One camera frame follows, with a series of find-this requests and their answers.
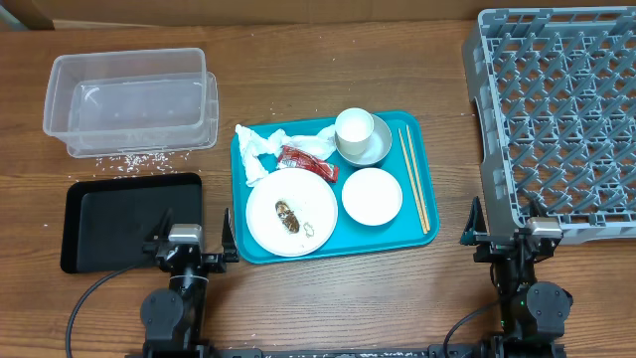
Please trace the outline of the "large white plate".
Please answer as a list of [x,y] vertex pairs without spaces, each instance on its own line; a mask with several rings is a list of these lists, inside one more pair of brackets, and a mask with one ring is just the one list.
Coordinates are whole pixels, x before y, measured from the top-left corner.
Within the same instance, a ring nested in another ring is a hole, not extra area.
[[249,233],[267,252],[296,258],[320,249],[339,216],[332,187],[305,169],[277,170],[251,190],[245,208]]

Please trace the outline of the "white cup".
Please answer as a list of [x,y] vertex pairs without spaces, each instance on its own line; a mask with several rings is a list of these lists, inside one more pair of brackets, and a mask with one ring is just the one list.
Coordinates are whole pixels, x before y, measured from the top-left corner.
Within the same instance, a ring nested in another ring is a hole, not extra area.
[[372,115],[364,109],[351,107],[340,112],[335,121],[335,133],[340,150],[349,155],[364,152],[374,127]]

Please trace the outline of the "white napkin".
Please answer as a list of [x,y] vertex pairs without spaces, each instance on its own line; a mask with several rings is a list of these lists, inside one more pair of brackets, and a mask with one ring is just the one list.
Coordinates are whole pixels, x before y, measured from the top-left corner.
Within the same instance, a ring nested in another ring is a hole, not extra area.
[[316,135],[289,136],[282,128],[279,128],[267,138],[261,137],[254,130],[240,124],[236,125],[235,130],[247,187],[254,187],[269,174],[260,162],[260,155],[279,156],[283,147],[288,146],[317,159],[326,160],[336,151],[334,124],[324,127]]

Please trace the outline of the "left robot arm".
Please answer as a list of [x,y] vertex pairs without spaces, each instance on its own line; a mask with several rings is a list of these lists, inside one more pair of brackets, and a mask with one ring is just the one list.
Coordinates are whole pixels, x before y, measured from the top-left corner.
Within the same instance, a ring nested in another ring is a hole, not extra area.
[[144,239],[142,252],[170,275],[168,286],[149,293],[140,308],[145,327],[144,357],[219,355],[201,332],[209,275],[224,273],[228,263],[239,261],[229,211],[225,211],[222,247],[220,253],[207,253],[203,228],[175,224],[170,209]]

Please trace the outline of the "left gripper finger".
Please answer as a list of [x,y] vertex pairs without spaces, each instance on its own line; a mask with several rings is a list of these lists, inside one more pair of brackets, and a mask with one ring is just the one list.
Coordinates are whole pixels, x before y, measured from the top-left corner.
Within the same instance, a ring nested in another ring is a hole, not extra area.
[[225,214],[224,214],[224,224],[223,224],[223,230],[222,230],[222,247],[223,247],[224,261],[226,263],[239,262],[239,253],[238,253],[238,248],[236,246],[236,241],[234,238],[234,232],[232,228],[232,219],[231,219],[229,208],[225,209]]
[[150,233],[146,237],[146,241],[157,242],[167,239],[172,226],[173,210],[168,208],[163,212],[159,222],[151,229]]

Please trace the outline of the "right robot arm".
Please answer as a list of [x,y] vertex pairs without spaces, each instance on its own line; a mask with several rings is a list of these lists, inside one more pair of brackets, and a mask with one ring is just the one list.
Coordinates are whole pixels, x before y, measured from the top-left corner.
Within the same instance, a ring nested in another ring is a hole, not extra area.
[[564,357],[564,347],[556,340],[564,335],[565,321],[573,304],[572,295],[559,285],[539,281],[535,264],[551,258],[562,240],[557,219],[549,217],[542,205],[531,202],[532,217],[523,228],[508,236],[487,232],[480,200],[474,198],[466,227],[460,238],[463,246],[474,246],[476,263],[488,264],[496,301],[468,314],[446,334],[444,355],[451,355],[449,340],[464,323],[493,307],[500,309],[501,327],[471,349],[472,357]]

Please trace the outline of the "red sauce packet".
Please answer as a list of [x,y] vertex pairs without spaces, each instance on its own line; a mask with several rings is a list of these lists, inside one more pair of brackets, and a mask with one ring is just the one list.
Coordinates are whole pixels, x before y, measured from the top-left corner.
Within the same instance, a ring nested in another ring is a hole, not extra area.
[[282,151],[277,156],[277,168],[299,168],[308,170],[317,174],[328,183],[336,183],[340,173],[338,166],[287,145],[282,146]]

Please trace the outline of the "brown food scrap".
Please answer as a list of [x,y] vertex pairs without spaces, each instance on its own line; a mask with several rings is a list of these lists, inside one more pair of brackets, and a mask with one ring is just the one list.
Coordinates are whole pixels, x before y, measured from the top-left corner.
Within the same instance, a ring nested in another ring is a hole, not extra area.
[[279,200],[275,203],[276,214],[290,234],[299,232],[300,224],[294,212],[289,208],[286,202]]

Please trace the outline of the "small white bowl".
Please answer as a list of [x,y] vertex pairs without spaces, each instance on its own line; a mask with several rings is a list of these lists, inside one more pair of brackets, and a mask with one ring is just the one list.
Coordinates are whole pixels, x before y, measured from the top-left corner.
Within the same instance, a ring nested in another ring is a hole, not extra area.
[[354,172],[344,183],[342,204],[347,214],[359,224],[381,226],[399,213],[403,195],[398,180],[379,168]]

